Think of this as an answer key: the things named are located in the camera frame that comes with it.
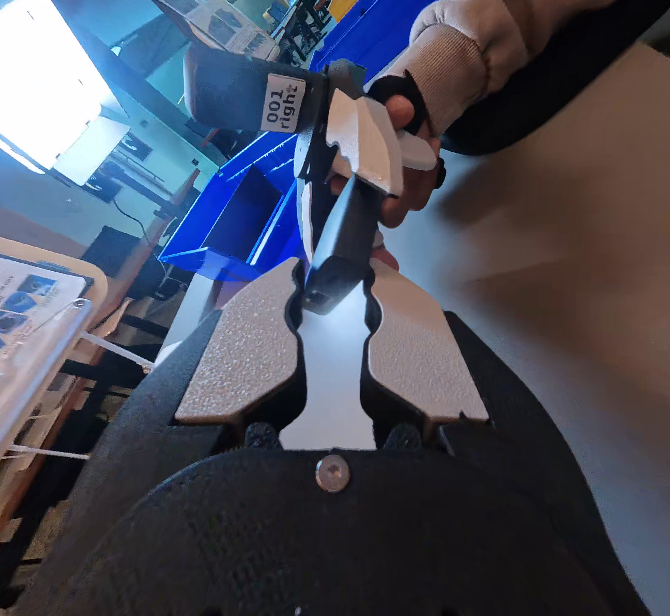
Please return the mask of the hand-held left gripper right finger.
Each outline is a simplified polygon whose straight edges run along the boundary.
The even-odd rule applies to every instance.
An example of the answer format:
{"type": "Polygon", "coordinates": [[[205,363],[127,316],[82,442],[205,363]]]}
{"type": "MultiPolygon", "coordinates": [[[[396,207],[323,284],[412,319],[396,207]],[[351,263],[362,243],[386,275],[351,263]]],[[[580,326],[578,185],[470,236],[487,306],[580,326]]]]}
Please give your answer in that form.
{"type": "Polygon", "coordinates": [[[381,311],[367,349],[373,382],[418,412],[423,425],[462,417],[487,422],[489,413],[440,304],[380,260],[371,266],[371,298],[381,311]]]}

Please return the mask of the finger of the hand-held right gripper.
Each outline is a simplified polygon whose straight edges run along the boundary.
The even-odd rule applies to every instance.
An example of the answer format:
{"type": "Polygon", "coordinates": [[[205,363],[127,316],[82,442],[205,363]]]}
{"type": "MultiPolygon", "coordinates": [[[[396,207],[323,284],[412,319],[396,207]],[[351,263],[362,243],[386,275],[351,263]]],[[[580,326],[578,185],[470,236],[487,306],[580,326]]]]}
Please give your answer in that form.
{"type": "Polygon", "coordinates": [[[301,241],[306,261],[312,264],[314,258],[314,223],[313,223],[314,192],[311,182],[296,179],[296,209],[301,241]]]}

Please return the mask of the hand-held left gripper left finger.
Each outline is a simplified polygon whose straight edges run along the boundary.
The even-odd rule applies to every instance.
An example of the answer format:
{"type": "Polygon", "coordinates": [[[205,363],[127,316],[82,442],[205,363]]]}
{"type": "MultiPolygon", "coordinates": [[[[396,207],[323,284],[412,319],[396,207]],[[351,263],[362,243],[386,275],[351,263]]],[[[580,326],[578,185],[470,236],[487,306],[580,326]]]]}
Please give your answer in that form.
{"type": "Polygon", "coordinates": [[[304,262],[289,258],[222,308],[174,419],[181,425],[289,425],[306,405],[298,327],[304,262]]]}

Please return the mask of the dark grey ethernet adapter hub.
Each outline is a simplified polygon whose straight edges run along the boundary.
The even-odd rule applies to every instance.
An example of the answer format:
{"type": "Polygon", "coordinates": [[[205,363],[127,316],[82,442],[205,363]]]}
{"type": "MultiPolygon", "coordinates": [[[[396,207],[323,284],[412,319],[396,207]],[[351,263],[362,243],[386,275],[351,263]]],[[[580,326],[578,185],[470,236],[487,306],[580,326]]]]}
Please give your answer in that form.
{"type": "Polygon", "coordinates": [[[364,281],[384,198],[360,177],[348,179],[325,221],[306,275],[305,310],[327,315],[364,281]]]}

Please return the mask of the person's right hand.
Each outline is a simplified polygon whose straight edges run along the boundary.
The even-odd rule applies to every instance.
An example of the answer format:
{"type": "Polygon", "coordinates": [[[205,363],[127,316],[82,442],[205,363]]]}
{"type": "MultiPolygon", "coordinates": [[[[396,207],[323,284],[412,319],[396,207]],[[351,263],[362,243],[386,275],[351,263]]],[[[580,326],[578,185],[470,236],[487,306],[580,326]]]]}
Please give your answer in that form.
{"type": "MultiPolygon", "coordinates": [[[[405,130],[414,117],[414,107],[401,95],[394,95],[385,103],[389,118],[396,130],[405,130]]],[[[382,203],[381,225],[398,227],[410,211],[422,210],[431,197],[438,182],[439,169],[435,165],[431,171],[404,168],[403,188],[399,197],[390,196],[382,203]]]]}

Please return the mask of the blue plastic bin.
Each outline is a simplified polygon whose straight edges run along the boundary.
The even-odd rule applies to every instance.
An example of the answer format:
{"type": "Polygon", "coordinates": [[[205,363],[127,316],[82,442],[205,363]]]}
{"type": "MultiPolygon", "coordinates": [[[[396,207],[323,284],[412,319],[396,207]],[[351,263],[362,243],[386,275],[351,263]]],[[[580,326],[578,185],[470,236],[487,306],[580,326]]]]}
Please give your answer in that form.
{"type": "Polygon", "coordinates": [[[210,179],[160,260],[212,280],[251,281],[306,259],[297,222],[297,135],[263,133],[210,179]]]}
{"type": "Polygon", "coordinates": [[[409,44],[420,12],[438,0],[359,0],[315,50],[309,69],[320,72],[338,59],[366,70],[365,83],[382,72],[409,44]]]}

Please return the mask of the black box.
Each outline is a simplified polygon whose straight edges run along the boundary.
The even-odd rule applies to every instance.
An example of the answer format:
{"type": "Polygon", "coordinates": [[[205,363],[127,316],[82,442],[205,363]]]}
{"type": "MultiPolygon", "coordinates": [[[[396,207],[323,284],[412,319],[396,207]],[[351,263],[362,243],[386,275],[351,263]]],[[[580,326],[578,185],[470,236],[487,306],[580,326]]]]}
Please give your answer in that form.
{"type": "Polygon", "coordinates": [[[80,260],[96,266],[107,277],[116,278],[138,243],[138,237],[105,225],[80,260]]]}

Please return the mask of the bright white screen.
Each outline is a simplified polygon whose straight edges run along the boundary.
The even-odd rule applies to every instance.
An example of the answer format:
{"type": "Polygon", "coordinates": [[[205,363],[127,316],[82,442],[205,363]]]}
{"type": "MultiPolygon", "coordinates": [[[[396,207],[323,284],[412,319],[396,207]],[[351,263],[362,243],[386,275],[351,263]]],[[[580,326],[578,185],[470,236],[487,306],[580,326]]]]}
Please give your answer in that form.
{"type": "Polygon", "coordinates": [[[33,171],[57,160],[103,113],[125,111],[52,0],[1,8],[1,148],[33,171]]]}

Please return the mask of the laminated instruction sheet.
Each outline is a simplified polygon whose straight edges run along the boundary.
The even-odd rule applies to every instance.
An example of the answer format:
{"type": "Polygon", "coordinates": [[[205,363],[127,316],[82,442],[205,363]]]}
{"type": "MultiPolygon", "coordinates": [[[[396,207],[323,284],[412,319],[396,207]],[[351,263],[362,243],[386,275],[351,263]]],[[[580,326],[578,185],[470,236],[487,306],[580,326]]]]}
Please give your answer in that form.
{"type": "Polygon", "coordinates": [[[93,311],[94,278],[46,261],[1,255],[1,453],[38,403],[93,311]]]}

